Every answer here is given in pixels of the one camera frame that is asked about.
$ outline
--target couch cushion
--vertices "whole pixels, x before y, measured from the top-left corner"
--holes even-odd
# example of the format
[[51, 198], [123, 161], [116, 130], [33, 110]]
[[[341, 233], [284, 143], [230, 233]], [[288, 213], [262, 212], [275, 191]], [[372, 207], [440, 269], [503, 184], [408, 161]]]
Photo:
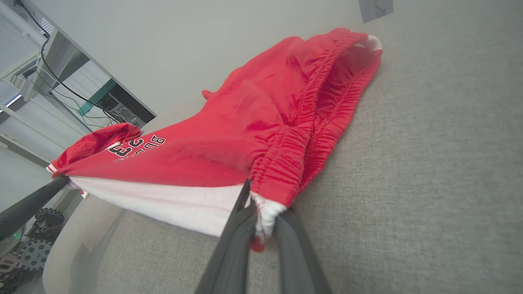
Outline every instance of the couch cushion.
[[[360, 28], [380, 38], [382, 65], [297, 210], [336, 293], [518, 292], [523, 3], [405, 3]], [[216, 241], [89, 197], [44, 285], [191, 293]], [[277, 293], [277, 268], [273, 244], [251, 254], [249, 293]]]

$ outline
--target black wheel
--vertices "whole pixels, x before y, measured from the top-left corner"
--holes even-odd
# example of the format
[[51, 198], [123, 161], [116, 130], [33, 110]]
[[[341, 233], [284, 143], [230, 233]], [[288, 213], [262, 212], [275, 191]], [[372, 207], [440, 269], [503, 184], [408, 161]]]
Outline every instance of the black wheel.
[[48, 240], [31, 240], [18, 251], [18, 260], [23, 270], [42, 270], [46, 264], [53, 242]]
[[9, 288], [9, 287], [1, 287], [0, 288], [0, 294], [12, 294], [15, 292], [16, 289], [13, 289], [13, 288]]
[[64, 221], [64, 215], [56, 209], [42, 208], [36, 214], [37, 220], [45, 219], [47, 223], [61, 224]]

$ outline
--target red fabric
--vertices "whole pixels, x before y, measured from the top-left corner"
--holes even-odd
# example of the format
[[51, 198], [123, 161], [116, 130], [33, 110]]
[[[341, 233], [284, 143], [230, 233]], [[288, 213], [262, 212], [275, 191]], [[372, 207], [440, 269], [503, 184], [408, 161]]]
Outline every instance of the red fabric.
[[128, 123], [118, 123], [105, 127], [83, 136], [51, 164], [54, 168], [61, 169], [103, 151], [115, 143], [127, 142], [139, 135], [140, 128]]
[[195, 116], [118, 149], [82, 151], [93, 155], [55, 175], [203, 187], [250, 178], [252, 191], [289, 206], [325, 165], [378, 69], [381, 50], [354, 46], [367, 37], [336, 29], [284, 39], [218, 91], [203, 91], [208, 101]]

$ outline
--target gray fabric surface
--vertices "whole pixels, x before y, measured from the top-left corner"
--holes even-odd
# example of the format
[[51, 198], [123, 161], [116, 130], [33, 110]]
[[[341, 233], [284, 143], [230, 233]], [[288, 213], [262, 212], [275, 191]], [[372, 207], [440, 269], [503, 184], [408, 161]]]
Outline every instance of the gray fabric surface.
[[[521, 292], [523, 3], [406, 3], [353, 28], [380, 38], [382, 65], [297, 209], [335, 293]], [[192, 293], [216, 241], [89, 197], [44, 285]], [[278, 293], [277, 268], [274, 244], [252, 254], [248, 293]]]

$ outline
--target green component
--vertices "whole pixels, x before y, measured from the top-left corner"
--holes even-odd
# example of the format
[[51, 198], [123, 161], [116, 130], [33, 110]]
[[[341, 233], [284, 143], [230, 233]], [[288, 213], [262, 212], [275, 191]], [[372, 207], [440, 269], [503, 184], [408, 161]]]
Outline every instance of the green component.
[[16, 231], [16, 233], [13, 235], [15, 239], [20, 240], [22, 238], [22, 230]]
[[113, 90], [116, 87], [116, 82], [113, 79], [110, 79], [108, 82], [103, 85], [100, 90], [98, 90], [91, 98], [89, 98], [89, 102], [84, 103], [82, 107], [80, 107], [79, 110], [76, 112], [80, 116], [84, 116], [86, 113], [88, 113], [91, 108], [100, 102], [111, 90]]

